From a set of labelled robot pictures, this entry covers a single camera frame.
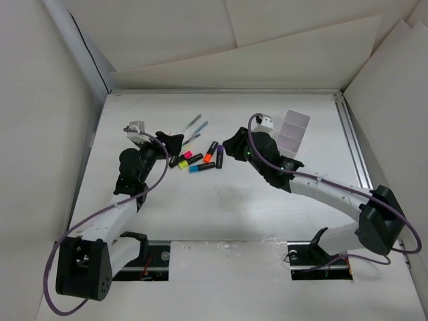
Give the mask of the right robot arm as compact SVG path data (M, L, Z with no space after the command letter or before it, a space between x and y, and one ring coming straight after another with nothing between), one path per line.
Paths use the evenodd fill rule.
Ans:
M341 189L338 183L327 184L300 161L282 156L275 140L265 132L248 132L241 127L223 147L228 156L249 162L272 187L309 197L353 220L342 227L323 227L315 234L306 251L316 263L354 249L365 248L382 256L392 251L404 223L397 217L402 210L389 188Z

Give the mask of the orange cap highlighter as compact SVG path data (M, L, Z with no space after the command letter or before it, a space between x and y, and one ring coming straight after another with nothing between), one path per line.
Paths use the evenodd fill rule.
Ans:
M218 147L218 142L217 141L213 141L208 149L208 151L206 152L204 158L203 158L203 162L204 163L209 163L211 162L211 159L215 153L215 151L217 150Z

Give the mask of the purple cap highlighter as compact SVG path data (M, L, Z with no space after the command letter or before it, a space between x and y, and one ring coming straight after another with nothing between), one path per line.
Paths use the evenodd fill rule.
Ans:
M223 167L223 154L224 154L224 148L223 145L217 146L217 154L216 154L216 168L221 169Z

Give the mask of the blue cap highlighter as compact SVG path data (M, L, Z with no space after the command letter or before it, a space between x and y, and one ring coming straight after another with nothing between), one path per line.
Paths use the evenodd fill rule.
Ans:
M216 167L216 164L214 162L211 163L203 163L199 165L194 165L189 167L190 173L198 173L201 171L206 171L208 169L214 169Z

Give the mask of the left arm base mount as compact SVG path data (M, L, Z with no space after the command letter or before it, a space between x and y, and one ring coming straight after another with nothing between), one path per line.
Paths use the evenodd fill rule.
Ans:
M166 282L169 280L170 258L170 242L150 241L146 258L128 263L116 274L114 281Z

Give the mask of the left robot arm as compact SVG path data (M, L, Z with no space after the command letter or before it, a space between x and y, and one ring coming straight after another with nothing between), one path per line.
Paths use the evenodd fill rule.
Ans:
M150 136L133 126L124 130L134 143L119 156L119 176L111 203L87 228L60 242L56 292L60 295L102 301L117 273L127 264L144 264L150 257L145 234L124 231L150 191L146 183L158 160L180 154L183 134L161 131Z

